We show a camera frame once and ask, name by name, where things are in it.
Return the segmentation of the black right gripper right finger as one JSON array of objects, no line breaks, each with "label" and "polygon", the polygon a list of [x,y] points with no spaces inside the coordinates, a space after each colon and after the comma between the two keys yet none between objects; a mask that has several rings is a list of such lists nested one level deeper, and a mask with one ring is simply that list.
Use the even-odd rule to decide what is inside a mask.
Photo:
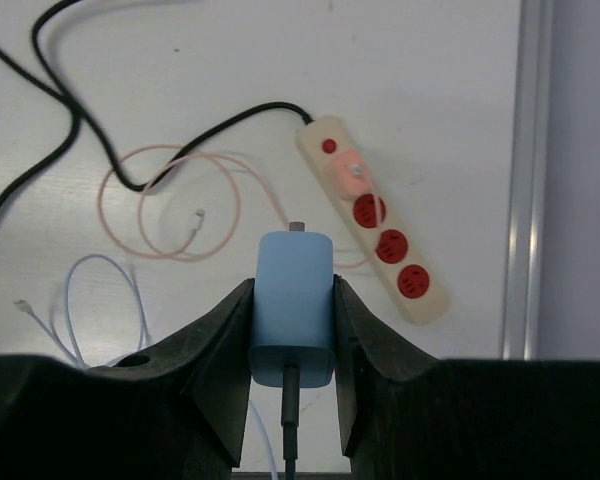
[{"label": "black right gripper right finger", "polygon": [[356,479],[600,479],[600,362],[436,359],[334,281]]}]

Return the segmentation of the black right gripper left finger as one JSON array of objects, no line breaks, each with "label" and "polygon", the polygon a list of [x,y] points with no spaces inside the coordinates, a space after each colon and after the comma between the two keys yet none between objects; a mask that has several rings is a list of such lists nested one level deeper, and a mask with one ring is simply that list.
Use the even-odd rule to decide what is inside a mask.
[{"label": "black right gripper left finger", "polygon": [[0,479],[227,479],[241,460],[254,283],[111,367],[0,355]]}]

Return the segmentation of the blue charger plug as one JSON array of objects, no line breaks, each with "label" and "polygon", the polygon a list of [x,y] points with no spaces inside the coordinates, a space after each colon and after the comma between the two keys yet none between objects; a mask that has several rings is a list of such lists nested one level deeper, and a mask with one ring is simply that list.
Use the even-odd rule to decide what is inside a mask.
[{"label": "blue charger plug", "polygon": [[253,380],[283,386],[287,366],[302,388],[331,382],[336,364],[331,239],[310,231],[275,231],[259,243],[249,347]]}]

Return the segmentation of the pink charger plug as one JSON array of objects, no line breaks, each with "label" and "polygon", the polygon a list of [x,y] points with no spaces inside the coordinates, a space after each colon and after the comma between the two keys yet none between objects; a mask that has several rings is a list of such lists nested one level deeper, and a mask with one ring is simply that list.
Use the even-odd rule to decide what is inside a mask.
[{"label": "pink charger plug", "polygon": [[345,201],[354,201],[372,190],[365,160],[355,149],[346,150],[331,160],[327,175],[337,194]]}]

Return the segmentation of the beige power strip red sockets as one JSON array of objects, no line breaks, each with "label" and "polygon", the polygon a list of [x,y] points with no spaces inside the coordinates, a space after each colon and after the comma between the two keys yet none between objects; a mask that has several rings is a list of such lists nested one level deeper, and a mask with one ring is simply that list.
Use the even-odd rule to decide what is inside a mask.
[{"label": "beige power strip red sockets", "polygon": [[[419,326],[440,318],[449,308],[449,294],[407,232],[399,211],[381,192],[344,123],[334,116],[314,120],[298,134],[297,148],[402,317]],[[326,171],[331,160],[349,149],[365,160],[372,186],[370,193],[354,201],[337,196]]]}]

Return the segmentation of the aluminium side rail right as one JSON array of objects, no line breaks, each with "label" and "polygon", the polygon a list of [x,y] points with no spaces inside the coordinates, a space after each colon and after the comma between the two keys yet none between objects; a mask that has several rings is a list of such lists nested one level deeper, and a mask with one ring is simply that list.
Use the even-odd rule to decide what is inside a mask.
[{"label": "aluminium side rail right", "polygon": [[520,3],[501,357],[537,354],[553,1]]}]

